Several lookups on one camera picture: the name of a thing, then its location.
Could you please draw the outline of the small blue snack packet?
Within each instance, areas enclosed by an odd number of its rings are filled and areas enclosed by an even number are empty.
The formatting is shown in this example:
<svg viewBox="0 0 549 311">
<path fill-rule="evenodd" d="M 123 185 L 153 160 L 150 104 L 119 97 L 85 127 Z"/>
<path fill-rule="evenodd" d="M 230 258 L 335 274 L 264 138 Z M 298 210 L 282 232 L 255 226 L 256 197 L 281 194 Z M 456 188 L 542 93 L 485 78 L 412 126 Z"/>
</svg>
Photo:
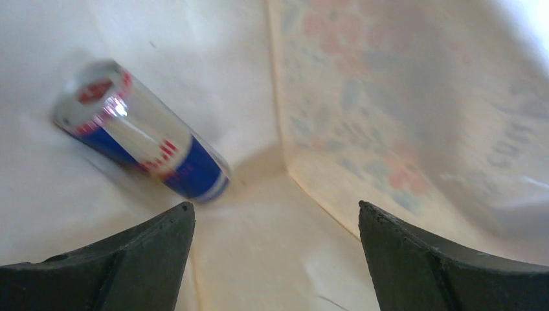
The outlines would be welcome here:
<svg viewBox="0 0 549 311">
<path fill-rule="evenodd" d="M 114 60 L 80 69 L 58 97 L 52 119 L 83 144 L 188 200 L 212 201 L 229 185 L 227 162 Z"/>
</svg>

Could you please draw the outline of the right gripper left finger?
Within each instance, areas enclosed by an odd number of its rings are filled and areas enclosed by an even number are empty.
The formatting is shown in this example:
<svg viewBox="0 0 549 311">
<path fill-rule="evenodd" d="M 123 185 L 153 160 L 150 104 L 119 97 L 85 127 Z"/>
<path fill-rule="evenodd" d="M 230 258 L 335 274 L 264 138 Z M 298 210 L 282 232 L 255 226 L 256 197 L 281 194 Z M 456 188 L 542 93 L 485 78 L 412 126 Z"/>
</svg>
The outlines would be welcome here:
<svg viewBox="0 0 549 311">
<path fill-rule="evenodd" d="M 2 310 L 174 310 L 195 229 L 183 202 L 43 262 L 1 267 Z"/>
</svg>

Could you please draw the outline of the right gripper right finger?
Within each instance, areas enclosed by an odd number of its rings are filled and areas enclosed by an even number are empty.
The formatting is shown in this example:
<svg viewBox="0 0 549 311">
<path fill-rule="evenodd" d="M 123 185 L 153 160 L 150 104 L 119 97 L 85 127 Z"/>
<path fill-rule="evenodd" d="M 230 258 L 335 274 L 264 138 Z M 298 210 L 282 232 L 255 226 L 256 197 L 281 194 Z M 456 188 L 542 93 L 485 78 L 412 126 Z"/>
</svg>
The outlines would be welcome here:
<svg viewBox="0 0 549 311">
<path fill-rule="evenodd" d="M 435 235 L 370 202 L 359 233 L 381 310 L 547 310 L 548 267 Z"/>
</svg>

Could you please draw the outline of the beige canvas tote bag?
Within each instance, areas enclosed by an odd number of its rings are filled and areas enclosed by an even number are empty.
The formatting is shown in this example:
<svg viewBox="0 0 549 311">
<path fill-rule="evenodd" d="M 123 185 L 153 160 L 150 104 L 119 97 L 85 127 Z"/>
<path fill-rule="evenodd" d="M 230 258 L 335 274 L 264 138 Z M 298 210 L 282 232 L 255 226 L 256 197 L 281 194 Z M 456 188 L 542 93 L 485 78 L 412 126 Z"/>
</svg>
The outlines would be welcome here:
<svg viewBox="0 0 549 311">
<path fill-rule="evenodd" d="M 235 168 L 184 308 L 372 306 L 359 200 L 548 264 L 547 1 L 2 1 L 3 264 L 176 201 L 47 120 L 79 56 L 120 61 Z"/>
</svg>

